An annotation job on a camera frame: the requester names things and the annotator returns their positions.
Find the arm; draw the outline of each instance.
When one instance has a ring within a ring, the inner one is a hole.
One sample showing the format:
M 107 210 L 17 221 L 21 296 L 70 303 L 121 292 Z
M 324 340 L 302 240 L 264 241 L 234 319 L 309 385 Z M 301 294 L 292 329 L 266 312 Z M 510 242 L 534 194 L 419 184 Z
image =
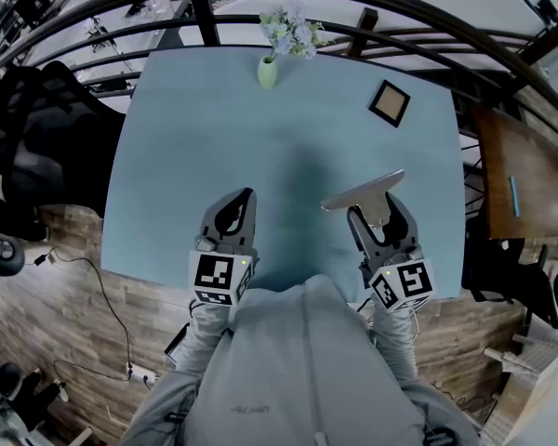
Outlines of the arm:
M 477 445 L 477 433 L 458 406 L 418 379 L 411 312 L 389 314 L 377 298 L 372 300 L 375 304 L 372 331 L 377 349 L 403 392 L 424 416 L 426 432 L 447 428 L 455 434 L 459 445 Z
M 389 314 L 376 294 L 372 334 L 377 349 L 399 383 L 418 379 L 410 311 Z
M 162 444 L 167 437 L 179 433 L 193 406 L 198 384 L 227 329 L 229 313 L 226 307 L 211 305 L 193 310 L 191 324 L 179 344 L 176 371 L 157 381 L 137 409 L 121 445 Z

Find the white desk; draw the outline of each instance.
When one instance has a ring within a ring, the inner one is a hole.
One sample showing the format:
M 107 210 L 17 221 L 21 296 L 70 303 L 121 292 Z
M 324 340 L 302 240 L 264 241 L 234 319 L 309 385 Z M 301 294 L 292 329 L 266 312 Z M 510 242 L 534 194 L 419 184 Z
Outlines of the white desk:
M 103 232 L 104 269 L 178 287 L 205 210 L 232 190 L 258 197 L 255 281 L 288 287 L 323 272 L 351 301 L 361 255 L 345 212 L 324 198 L 394 170 L 418 222 L 440 297 L 458 295 L 464 196 L 449 91 L 407 74 L 326 55 L 279 58 L 262 89 L 260 48 L 153 53 L 118 144 Z M 398 129 L 370 112 L 384 79 L 411 100 Z

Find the white vase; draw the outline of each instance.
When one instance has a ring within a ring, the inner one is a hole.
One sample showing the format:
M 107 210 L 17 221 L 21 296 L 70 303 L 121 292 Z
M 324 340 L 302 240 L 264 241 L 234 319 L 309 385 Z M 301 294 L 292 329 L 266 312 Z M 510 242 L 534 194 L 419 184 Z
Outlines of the white vase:
M 277 81 L 277 61 L 274 59 L 269 63 L 267 58 L 265 56 L 259 62 L 259 83 L 265 89 L 271 89 Z

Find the picture frame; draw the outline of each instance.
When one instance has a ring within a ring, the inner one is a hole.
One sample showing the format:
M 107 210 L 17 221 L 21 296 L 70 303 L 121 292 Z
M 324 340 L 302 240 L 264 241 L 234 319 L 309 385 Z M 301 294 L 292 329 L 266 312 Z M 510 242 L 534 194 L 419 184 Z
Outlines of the picture frame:
M 406 92 L 385 79 L 368 109 L 390 125 L 399 127 L 410 99 L 411 97 Z

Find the white cable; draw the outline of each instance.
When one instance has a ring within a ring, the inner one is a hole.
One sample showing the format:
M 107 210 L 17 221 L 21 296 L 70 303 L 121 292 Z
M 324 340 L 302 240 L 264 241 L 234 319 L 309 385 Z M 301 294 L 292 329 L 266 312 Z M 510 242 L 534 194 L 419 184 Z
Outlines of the white cable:
M 416 320 L 416 334 L 413 336 L 413 340 L 412 340 L 412 342 L 415 342 L 419 335 L 419 322 L 418 322 L 418 315 L 416 314 L 416 311 L 412 308 L 411 312 L 413 314 L 414 319 Z

